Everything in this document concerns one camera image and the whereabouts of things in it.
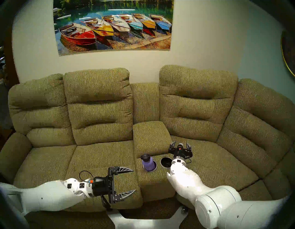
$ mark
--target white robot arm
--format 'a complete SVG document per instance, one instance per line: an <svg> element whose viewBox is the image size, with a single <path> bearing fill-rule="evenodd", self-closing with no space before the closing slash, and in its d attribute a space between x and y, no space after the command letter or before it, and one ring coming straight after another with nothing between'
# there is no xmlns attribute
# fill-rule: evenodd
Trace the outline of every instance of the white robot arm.
<svg viewBox="0 0 295 229"><path fill-rule="evenodd" d="M239 193L230 186L209 188L200 177L186 167L185 160L192 157L187 149L175 142L169 152L174 155L167 178L176 192L194 206L200 223L207 229L255 229L265 228L278 213L288 197L273 201L242 201Z"/></svg>
<svg viewBox="0 0 295 229"><path fill-rule="evenodd" d="M114 190L114 175L128 172L133 170L116 166L108 169L106 177L94 177L82 182L70 178L46 182L31 189L18 189L11 184L0 183L0 188L22 216L34 211L60 211L95 196L101 196L103 206L110 209L110 204L123 201L135 192L131 190L117 194ZM104 195L109 196L110 204Z"/></svg>

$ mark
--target sofa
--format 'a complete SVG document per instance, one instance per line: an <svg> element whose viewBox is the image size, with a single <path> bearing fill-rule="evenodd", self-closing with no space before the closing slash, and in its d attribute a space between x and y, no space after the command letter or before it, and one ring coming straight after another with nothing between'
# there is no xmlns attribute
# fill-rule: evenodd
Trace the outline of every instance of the sofa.
<svg viewBox="0 0 295 229"><path fill-rule="evenodd" d="M205 185L232 186L242 200L280 199L295 186L295 105L227 71L166 65L159 84L130 84L124 68L54 74L13 86L9 112L16 133L0 152L0 173L18 188L82 170L105 176L119 165L134 172L115 176L115 189L136 192L112 208L140 208L176 194L160 165L172 158L172 141L191 145L187 167ZM154 172L143 170L144 153L157 163ZM104 210L100 197L65 209Z"/></svg>

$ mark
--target floor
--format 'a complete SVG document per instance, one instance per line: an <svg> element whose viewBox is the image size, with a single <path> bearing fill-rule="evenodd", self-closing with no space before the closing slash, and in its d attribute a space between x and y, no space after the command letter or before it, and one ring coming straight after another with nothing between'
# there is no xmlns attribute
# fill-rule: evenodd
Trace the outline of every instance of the floor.
<svg viewBox="0 0 295 229"><path fill-rule="evenodd" d="M144 203L139 209L120 210L125 218L130 219L168 219L181 206L175 197ZM31 212L26 216L30 228L105 228L115 226L106 212ZM188 216L181 223L180 229L203 229L194 210L189 209Z"/></svg>

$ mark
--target white wall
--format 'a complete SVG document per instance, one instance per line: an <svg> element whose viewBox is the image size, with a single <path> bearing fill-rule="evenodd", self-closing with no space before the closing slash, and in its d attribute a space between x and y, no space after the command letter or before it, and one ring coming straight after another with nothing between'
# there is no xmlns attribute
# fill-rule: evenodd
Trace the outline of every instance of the white wall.
<svg viewBox="0 0 295 229"><path fill-rule="evenodd" d="M254 4L249 4L249 28L238 76L270 87L295 103L295 77L281 54L283 26Z"/></svg>
<svg viewBox="0 0 295 229"><path fill-rule="evenodd" d="M95 51L59 56L53 0L30 0L17 14L12 33L19 81L82 69L125 67L130 82L158 82L160 68L179 64L238 72L248 28L243 1L175 0L170 51Z"/></svg>

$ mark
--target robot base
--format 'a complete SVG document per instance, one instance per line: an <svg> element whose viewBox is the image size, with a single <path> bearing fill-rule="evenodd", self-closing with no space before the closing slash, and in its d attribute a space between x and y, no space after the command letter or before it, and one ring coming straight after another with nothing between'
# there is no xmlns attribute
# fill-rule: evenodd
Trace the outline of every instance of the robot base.
<svg viewBox="0 0 295 229"><path fill-rule="evenodd" d="M163 220L126 219L117 209L106 213L115 224L115 229L179 229L189 212L187 207L181 206L170 219Z"/></svg>

